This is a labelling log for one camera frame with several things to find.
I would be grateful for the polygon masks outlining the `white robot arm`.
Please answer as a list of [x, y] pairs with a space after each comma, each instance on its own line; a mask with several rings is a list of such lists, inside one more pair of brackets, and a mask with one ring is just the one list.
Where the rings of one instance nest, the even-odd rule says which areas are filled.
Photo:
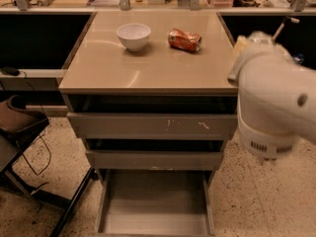
[[262, 32], [240, 36], [228, 82], [238, 88], [239, 137], [262, 159], [292, 153], [301, 138], [316, 143], [316, 71], [295, 63]]

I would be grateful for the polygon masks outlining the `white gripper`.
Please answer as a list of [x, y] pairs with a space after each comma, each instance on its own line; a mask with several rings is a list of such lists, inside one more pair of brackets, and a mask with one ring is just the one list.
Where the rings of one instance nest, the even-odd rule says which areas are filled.
[[285, 61], [292, 62], [289, 52], [280, 44], [259, 44], [248, 41], [245, 36], [239, 36], [233, 47], [234, 64], [227, 77], [232, 86], [239, 85], [239, 75], [242, 67], [251, 59], [264, 55], [277, 55]]

